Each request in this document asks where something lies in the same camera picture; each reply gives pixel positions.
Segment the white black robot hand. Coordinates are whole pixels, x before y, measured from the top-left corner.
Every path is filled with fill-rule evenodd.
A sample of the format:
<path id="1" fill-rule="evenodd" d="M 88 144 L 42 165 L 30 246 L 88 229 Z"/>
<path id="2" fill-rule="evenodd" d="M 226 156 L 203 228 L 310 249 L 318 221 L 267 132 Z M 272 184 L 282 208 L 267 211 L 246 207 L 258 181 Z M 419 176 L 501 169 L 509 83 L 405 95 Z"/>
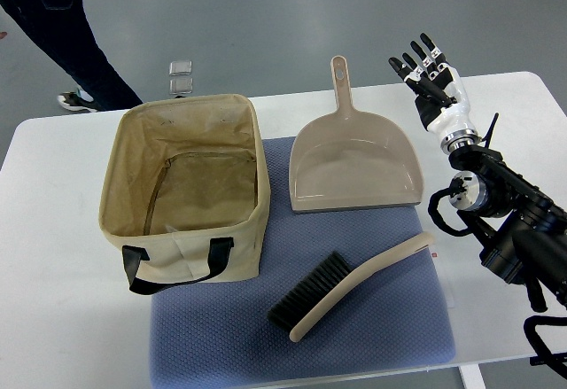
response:
<path id="1" fill-rule="evenodd" d="M 393 71 L 416 95 L 415 104 L 426 131 L 438 138 L 446 154 L 482 137 L 470 120 L 470 101 L 461 76 L 439 46 L 425 33 L 410 43 L 415 57 L 391 57 Z"/>

